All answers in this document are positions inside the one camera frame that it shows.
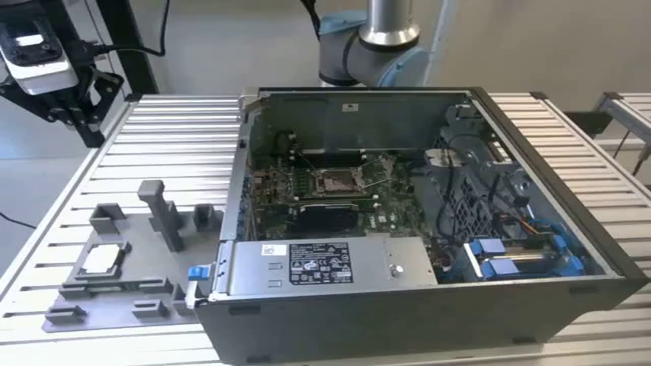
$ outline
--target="black pole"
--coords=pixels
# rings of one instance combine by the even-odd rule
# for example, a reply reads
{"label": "black pole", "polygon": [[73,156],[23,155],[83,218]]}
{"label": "black pole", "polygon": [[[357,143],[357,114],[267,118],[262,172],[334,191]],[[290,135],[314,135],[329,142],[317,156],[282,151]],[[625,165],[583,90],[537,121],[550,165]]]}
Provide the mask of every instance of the black pole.
{"label": "black pole", "polygon": [[[143,47],[130,0],[97,0],[114,44]],[[141,52],[119,52],[122,68],[135,94],[159,94],[150,59]]]}

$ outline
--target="circuit board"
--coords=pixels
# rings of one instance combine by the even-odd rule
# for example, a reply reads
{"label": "circuit board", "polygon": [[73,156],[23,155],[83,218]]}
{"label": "circuit board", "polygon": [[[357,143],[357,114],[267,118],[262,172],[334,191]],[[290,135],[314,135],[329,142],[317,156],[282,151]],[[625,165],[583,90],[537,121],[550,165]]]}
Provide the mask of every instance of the circuit board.
{"label": "circuit board", "polygon": [[306,154],[255,170],[258,239],[430,235],[409,159],[357,152],[325,160]]}

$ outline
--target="metal rail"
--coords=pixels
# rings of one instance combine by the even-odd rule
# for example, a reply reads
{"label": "metal rail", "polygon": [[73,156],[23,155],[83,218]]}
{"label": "metal rail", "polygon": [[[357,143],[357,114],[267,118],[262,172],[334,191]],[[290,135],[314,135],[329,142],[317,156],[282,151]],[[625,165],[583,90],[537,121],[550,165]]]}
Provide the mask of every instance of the metal rail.
{"label": "metal rail", "polygon": [[[521,128],[594,216],[651,276],[651,198],[631,175],[547,100],[495,94]],[[89,364],[219,364],[202,326],[157,326],[44,333],[44,312],[58,296],[91,233],[99,202],[146,212],[137,197],[142,179],[166,180],[179,210],[202,202],[223,208],[238,137],[235,97],[146,96],[127,105],[106,147],[85,162],[52,215],[16,259],[0,300],[0,364],[52,360]],[[310,365],[643,364],[651,360],[651,287],[614,310],[585,314],[545,345],[425,355],[321,361]]]}

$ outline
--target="sticker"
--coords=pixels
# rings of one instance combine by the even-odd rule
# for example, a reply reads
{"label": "sticker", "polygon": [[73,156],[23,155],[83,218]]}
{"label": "sticker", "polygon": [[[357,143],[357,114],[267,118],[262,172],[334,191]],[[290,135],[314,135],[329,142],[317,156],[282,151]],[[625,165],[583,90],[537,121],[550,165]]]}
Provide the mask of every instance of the sticker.
{"label": "sticker", "polygon": [[358,111],[359,111],[358,103],[345,103],[342,105],[342,112],[358,112]]}
{"label": "sticker", "polygon": [[263,244],[262,255],[287,255],[286,244]]}
{"label": "sticker", "polygon": [[291,284],[350,284],[354,265],[347,242],[290,244]]}

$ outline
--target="power supply label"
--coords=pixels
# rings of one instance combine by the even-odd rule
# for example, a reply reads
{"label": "power supply label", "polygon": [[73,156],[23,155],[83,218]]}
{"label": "power supply label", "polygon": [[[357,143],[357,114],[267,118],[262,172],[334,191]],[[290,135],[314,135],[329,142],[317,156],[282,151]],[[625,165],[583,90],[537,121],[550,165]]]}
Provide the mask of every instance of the power supply label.
{"label": "power supply label", "polygon": [[354,265],[347,242],[290,244],[291,284],[351,284]]}

